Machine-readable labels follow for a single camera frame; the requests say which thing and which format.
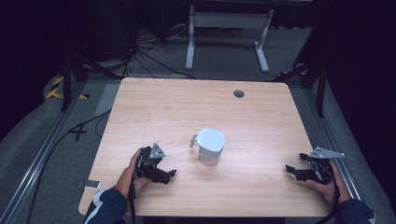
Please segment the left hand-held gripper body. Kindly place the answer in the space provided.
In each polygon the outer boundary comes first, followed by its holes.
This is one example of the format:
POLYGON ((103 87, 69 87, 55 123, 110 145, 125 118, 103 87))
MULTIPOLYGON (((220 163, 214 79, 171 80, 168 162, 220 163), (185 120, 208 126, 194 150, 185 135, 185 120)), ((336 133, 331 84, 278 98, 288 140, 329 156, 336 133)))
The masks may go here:
POLYGON ((141 156, 138 160, 137 175, 150 179, 154 183, 158 183, 159 175, 168 175, 168 172, 161 170, 157 165, 165 157, 163 150, 154 143, 152 147, 147 146, 141 149, 141 156))

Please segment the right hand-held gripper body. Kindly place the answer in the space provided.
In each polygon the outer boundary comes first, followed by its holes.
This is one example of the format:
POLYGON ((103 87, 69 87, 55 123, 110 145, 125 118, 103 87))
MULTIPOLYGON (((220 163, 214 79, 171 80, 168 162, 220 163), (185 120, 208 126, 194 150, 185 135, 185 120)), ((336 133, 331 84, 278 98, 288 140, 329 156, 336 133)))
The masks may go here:
POLYGON ((314 180, 320 184, 328 184, 333 176, 333 169, 330 159, 344 158, 345 154, 334 152, 332 150, 316 147, 309 154, 307 154, 312 161, 306 161, 308 169, 298 170, 296 175, 297 180, 314 180))

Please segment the person's left hand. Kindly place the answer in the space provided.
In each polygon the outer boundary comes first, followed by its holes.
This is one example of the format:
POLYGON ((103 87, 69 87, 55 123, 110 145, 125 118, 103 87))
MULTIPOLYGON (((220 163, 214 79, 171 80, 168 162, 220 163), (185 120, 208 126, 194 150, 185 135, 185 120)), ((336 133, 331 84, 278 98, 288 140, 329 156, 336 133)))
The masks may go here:
POLYGON ((145 177, 134 176, 135 165, 140 155, 140 152, 141 150, 138 149, 136 153, 132 156, 129 165, 123 170, 116 184, 116 188, 120 190, 120 193, 125 198, 128 197, 129 190, 131 188, 131 182, 134 182, 134 192, 136 194, 140 193, 149 182, 149 180, 145 177))

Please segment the person's right hand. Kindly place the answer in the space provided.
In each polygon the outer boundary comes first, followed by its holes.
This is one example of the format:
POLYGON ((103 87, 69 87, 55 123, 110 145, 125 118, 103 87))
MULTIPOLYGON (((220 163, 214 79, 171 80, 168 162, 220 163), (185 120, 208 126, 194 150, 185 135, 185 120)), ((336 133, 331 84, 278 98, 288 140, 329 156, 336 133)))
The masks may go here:
POLYGON ((339 189, 338 203, 341 204, 351 199, 351 195, 348 191, 345 181, 343 180, 337 167, 333 163, 332 169, 335 180, 331 180, 327 185, 320 184, 319 182, 315 182, 313 180, 306 180, 304 183, 307 187, 321 193, 325 200, 331 204, 334 204, 335 186, 337 186, 339 189))

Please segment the clear pitcher with white lid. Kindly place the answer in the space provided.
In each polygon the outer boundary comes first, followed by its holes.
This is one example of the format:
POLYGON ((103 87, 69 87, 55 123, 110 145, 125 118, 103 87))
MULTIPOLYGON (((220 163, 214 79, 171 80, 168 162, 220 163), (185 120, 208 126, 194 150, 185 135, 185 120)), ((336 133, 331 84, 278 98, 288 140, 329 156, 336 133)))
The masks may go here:
POLYGON ((216 166, 225 146, 225 140, 223 133, 214 129, 204 128, 192 137, 190 148, 197 144, 199 146, 199 162, 208 166, 216 166))

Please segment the black metal stand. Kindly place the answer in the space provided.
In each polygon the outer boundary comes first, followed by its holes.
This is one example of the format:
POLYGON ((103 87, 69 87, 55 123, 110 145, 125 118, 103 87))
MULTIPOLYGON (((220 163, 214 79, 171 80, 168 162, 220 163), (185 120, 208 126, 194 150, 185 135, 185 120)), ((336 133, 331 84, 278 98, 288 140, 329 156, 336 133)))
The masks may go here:
POLYGON ((284 82, 289 78, 301 74, 302 72, 305 72, 304 77, 300 81, 300 86, 303 89, 311 89, 315 82, 318 83, 316 110, 318 111, 318 114, 323 118, 323 104, 326 86, 325 62, 323 60, 304 63, 287 73, 281 72, 279 75, 276 76, 274 82, 284 82))
POLYGON ((77 82, 86 82, 88 80, 89 76, 84 64, 87 64, 94 70, 111 79, 121 79, 120 76, 114 74, 107 68, 104 68, 97 62, 89 60, 77 53, 67 53, 64 58, 62 71, 64 78, 64 99, 62 111, 65 111, 72 101, 71 76, 74 76, 77 82))

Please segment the grey floor plate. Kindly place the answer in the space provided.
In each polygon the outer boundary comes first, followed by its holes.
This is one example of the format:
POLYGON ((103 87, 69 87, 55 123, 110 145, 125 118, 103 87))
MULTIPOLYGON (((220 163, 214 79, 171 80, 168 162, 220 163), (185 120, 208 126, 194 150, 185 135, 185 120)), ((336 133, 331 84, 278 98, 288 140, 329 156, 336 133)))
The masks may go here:
POLYGON ((119 84, 106 84, 98 106, 95 110, 95 115, 101 115, 110 110, 115 102, 118 90, 120 85, 119 84))

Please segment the black tape cross mark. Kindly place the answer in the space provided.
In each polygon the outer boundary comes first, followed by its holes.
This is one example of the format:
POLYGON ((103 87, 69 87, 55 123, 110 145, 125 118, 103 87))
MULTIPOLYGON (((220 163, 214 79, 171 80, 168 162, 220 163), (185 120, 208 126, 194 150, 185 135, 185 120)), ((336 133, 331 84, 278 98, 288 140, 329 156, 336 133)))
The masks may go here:
POLYGON ((77 126, 73 127, 69 133, 73 133, 75 135, 75 140, 78 141, 80 136, 85 133, 86 130, 84 129, 84 125, 82 123, 78 124, 77 126))

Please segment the yellow black hazard tape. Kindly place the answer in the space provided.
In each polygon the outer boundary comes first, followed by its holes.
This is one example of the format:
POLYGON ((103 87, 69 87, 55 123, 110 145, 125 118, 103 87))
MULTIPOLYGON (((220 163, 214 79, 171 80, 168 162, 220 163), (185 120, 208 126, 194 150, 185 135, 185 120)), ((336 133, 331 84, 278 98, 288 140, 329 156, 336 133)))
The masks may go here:
POLYGON ((59 99, 64 98, 64 95, 58 92, 58 88, 61 86, 63 81, 64 81, 64 77, 62 75, 59 75, 54 80, 49 92, 47 93, 47 98, 59 98, 59 99))

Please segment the aluminium floor rail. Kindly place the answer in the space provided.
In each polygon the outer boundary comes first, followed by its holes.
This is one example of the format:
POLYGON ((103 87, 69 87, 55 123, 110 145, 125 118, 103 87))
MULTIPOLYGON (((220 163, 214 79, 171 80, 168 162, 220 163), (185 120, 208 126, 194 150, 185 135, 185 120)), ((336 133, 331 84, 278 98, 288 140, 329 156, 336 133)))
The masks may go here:
POLYGON ((0 143, 0 224, 15 221, 84 88, 75 84, 65 111, 60 99, 46 99, 0 143))
MULTIPOLYGON (((313 113, 313 118, 316 124, 319 126, 320 133, 324 137, 326 142, 325 146, 327 149, 330 149, 334 152, 340 153, 340 148, 336 145, 331 130, 328 126, 328 123, 325 118, 323 118, 316 109, 316 98, 314 93, 311 90, 303 90, 304 97, 308 103, 310 111, 313 113)), ((341 176, 344 178, 346 182, 347 189, 351 196, 355 199, 360 199, 359 192, 357 191, 354 180, 351 178, 350 172, 348 171, 346 164, 344 162, 344 158, 335 158, 333 162, 336 164, 339 169, 341 176)))

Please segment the white metal desk frame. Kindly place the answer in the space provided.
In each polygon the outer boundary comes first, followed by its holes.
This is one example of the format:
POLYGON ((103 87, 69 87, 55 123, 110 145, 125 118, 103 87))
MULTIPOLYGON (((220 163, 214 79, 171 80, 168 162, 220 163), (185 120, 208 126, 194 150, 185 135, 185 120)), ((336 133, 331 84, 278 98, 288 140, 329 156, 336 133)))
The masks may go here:
POLYGON ((251 13, 229 13, 229 12, 201 12, 196 11, 195 6, 190 6, 189 15, 189 44, 185 68, 191 70, 194 60, 194 29, 195 28, 233 28, 233 29, 256 29, 261 30, 261 37, 255 41, 253 46, 256 55, 264 73, 269 72, 269 66, 266 61, 263 44, 267 36, 274 11, 269 9, 263 14, 251 13))

